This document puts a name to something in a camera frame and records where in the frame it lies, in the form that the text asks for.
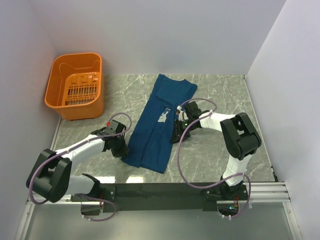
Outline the blue Mickey Mouse t-shirt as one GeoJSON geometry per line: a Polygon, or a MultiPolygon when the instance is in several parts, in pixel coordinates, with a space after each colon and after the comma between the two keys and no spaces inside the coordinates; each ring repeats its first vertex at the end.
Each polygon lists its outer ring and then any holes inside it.
{"type": "Polygon", "coordinates": [[[198,86],[159,74],[143,112],[130,136],[128,155],[121,160],[133,167],[163,174],[170,160],[177,107],[191,99],[198,86]]]}

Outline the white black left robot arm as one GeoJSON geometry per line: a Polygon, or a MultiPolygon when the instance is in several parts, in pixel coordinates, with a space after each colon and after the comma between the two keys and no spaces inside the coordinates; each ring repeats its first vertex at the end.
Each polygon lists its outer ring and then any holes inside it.
{"type": "Polygon", "coordinates": [[[126,130],[124,124],[110,120],[105,127],[69,147],[57,151],[43,150],[26,181],[31,201],[39,204],[34,193],[51,203],[58,202],[65,195],[83,195],[88,201],[99,198],[102,190],[98,179],[86,173],[73,176],[71,171],[90,157],[106,151],[111,151],[114,158],[127,156],[126,130]]]}

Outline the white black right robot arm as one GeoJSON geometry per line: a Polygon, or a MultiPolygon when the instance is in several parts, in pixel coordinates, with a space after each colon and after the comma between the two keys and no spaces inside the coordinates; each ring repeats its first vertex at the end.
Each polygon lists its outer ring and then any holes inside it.
{"type": "Polygon", "coordinates": [[[229,157],[227,167],[215,186],[222,198],[232,199],[243,184],[249,160],[262,145],[250,117],[245,112],[222,114],[213,110],[202,111],[193,99],[177,106],[176,114],[178,117],[174,120],[170,139],[172,144],[182,143],[195,129],[211,129],[222,133],[229,157]]]}

